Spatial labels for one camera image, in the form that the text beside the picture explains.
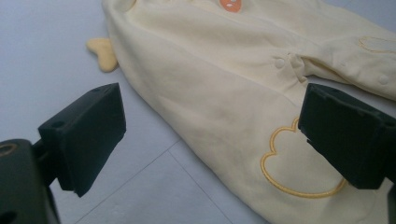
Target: cloud-shaped embroidery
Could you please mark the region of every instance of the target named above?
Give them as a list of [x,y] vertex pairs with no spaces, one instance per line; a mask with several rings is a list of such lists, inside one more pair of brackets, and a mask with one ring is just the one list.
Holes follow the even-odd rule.
[[271,149],[271,151],[265,153],[262,156],[262,160],[261,160],[262,173],[267,178],[267,180],[272,185],[274,185],[277,189],[280,189],[283,192],[286,192],[288,194],[291,194],[291,195],[294,195],[294,196],[297,196],[297,197],[308,198],[308,199],[318,199],[318,198],[325,198],[325,197],[333,196],[338,191],[340,191],[344,187],[344,185],[347,183],[347,181],[344,178],[341,178],[341,181],[339,182],[339,184],[335,188],[329,189],[327,191],[323,191],[323,192],[301,192],[299,190],[291,189],[291,188],[288,188],[288,187],[283,186],[282,184],[280,184],[278,181],[276,181],[269,174],[268,170],[265,167],[265,163],[267,162],[268,158],[278,155],[278,153],[276,151],[276,146],[275,146],[275,140],[278,137],[278,135],[280,133],[282,133],[282,132],[296,133],[298,120],[299,120],[298,118],[295,119],[294,122],[292,123],[291,127],[281,127],[281,128],[278,128],[277,130],[275,130],[273,132],[273,134],[271,135],[271,139],[270,139],[270,149]]

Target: garment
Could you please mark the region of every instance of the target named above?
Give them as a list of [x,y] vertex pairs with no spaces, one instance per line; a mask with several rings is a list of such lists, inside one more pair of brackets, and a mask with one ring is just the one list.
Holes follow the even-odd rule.
[[133,88],[271,223],[386,223],[296,130],[307,75],[396,100],[396,35],[317,0],[104,0]]

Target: button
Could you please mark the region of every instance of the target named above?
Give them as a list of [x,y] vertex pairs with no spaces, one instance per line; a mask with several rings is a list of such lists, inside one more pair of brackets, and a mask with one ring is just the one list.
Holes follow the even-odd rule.
[[387,75],[382,75],[378,78],[378,82],[382,85],[387,85],[389,82],[389,77]]
[[285,60],[283,59],[277,59],[275,61],[275,67],[276,68],[283,68],[283,66],[285,66]]

